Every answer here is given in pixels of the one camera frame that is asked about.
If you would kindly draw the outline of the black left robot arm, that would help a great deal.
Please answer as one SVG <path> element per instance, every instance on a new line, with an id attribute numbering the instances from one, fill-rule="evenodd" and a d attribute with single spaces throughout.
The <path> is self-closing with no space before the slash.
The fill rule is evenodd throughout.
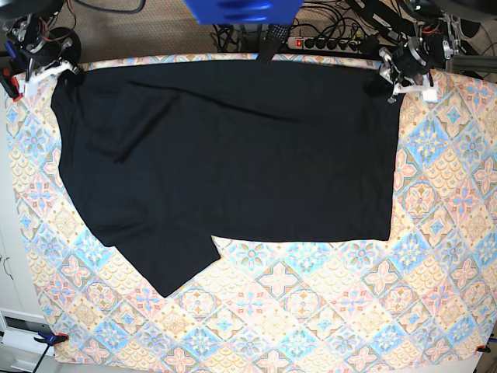
<path id="1" fill-rule="evenodd" d="M 425 102 L 439 100 L 432 70 L 442 68 L 461 47 L 460 19 L 431 1 L 348 1 L 374 34 L 364 44 L 385 40 L 374 49 L 380 58 L 376 75 L 367 83 L 370 96 L 387 95 L 388 102 L 418 93 Z"/>

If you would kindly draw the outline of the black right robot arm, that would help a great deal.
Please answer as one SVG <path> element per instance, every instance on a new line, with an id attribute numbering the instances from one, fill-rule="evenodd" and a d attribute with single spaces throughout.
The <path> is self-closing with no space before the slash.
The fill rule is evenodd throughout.
<path id="1" fill-rule="evenodd" d="M 73 26 L 56 27 L 61 10 L 77 23 L 70 1 L 2 1 L 1 31 L 9 66 L 1 70 L 1 87 L 14 101 L 33 96 L 46 78 L 63 76 L 80 82 L 81 41 Z"/>

